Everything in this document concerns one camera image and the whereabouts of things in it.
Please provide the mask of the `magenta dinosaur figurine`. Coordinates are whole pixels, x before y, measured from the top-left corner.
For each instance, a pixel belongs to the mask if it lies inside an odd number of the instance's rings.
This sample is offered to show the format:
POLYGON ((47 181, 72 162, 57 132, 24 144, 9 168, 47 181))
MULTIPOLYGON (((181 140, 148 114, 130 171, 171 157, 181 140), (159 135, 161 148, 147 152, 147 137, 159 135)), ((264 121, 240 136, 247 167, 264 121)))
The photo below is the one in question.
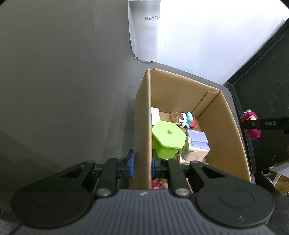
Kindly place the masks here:
MULTIPOLYGON (((250 109, 246 110, 241 117, 242 122, 248 122, 248 121, 256 121, 258 119, 258 116, 256 113, 250 109)), ((254 123, 250 126, 246 126, 247 133, 250 136, 251 140, 256 140, 261 137, 261 130, 254 129, 254 123)))

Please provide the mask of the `lavender and white toy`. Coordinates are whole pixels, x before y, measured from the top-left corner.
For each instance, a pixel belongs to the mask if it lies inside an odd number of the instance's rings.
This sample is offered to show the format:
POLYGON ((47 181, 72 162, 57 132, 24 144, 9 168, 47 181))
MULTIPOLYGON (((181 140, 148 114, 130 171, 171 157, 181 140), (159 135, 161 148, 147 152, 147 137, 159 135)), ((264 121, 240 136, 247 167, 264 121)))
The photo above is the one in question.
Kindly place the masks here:
POLYGON ((178 152, 180 164, 187 165, 191 161, 204 161, 210 151, 208 139, 204 132, 188 129, 183 148, 178 152))

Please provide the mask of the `blue red white figurine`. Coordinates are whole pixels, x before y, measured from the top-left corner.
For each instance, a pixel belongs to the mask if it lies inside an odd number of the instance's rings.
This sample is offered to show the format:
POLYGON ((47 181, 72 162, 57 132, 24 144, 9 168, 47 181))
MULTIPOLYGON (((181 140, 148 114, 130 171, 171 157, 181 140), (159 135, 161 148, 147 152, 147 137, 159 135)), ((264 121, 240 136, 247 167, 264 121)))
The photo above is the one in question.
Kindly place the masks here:
POLYGON ((191 112, 187 113, 181 113, 181 118, 178 118, 177 121, 180 123, 181 128, 192 128, 192 129, 198 129, 196 118, 193 117, 193 114, 191 112))

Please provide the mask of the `clear plastic capsule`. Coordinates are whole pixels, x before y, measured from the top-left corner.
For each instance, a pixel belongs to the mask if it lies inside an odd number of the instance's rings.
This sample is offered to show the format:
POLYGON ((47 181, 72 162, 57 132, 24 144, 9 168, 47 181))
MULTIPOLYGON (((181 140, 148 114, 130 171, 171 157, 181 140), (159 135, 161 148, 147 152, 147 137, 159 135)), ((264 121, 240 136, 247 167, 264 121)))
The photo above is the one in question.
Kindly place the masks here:
POLYGON ((173 123, 180 123, 179 120, 183 120, 182 115, 179 112, 172 112, 170 115, 170 121, 173 123))

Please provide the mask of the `brown cardboard box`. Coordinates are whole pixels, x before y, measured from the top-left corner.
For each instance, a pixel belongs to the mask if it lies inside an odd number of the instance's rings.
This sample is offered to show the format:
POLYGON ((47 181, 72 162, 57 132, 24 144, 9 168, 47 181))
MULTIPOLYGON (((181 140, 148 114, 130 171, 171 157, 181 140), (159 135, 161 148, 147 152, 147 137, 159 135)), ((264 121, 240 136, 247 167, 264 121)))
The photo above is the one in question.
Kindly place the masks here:
POLYGON ((207 163, 251 181, 251 171, 231 93, 224 86, 193 75, 187 77, 158 68, 147 69, 135 98, 132 189, 152 187, 151 108, 163 113, 192 112, 206 134, 207 163))

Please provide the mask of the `red patterned item in box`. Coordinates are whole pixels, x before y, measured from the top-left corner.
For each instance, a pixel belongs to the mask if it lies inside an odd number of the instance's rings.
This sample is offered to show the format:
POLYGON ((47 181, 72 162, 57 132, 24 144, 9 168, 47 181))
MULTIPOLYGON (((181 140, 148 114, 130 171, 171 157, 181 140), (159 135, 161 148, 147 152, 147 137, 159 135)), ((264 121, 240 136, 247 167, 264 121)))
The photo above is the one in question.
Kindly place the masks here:
POLYGON ((156 178, 152 181, 152 189, 168 189, 167 179, 156 178))

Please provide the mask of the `green hexagonal lidded container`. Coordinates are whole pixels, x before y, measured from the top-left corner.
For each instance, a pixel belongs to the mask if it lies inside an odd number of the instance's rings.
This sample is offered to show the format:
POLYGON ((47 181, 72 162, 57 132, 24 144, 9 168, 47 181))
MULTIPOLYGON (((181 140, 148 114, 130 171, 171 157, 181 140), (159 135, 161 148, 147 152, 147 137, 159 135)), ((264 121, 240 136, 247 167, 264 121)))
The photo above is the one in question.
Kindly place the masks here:
POLYGON ((158 121, 152 127, 152 149, 161 159, 171 159, 183 148, 186 134, 173 122, 158 121))

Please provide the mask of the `black tray box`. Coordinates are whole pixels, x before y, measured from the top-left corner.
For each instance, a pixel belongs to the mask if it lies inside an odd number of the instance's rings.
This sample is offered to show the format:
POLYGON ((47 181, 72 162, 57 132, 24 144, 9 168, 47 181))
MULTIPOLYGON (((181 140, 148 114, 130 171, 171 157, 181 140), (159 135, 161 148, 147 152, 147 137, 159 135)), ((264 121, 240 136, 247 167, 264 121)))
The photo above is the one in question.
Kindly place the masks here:
MULTIPOLYGON (((240 115, 250 109, 259 119, 288 117, 288 30, 279 30, 225 87, 240 115)), ((288 161, 288 135, 283 130, 263 130, 256 140, 243 136, 252 173, 288 161)))

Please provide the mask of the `small white box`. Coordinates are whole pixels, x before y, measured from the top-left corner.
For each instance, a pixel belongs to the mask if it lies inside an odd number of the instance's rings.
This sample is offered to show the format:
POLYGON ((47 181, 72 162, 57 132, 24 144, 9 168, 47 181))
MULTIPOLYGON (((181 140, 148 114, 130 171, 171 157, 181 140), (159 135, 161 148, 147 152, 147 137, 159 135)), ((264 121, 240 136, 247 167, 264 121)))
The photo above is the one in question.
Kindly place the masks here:
POLYGON ((159 109, 151 107, 151 125, 154 126, 158 121, 160 121, 159 109))

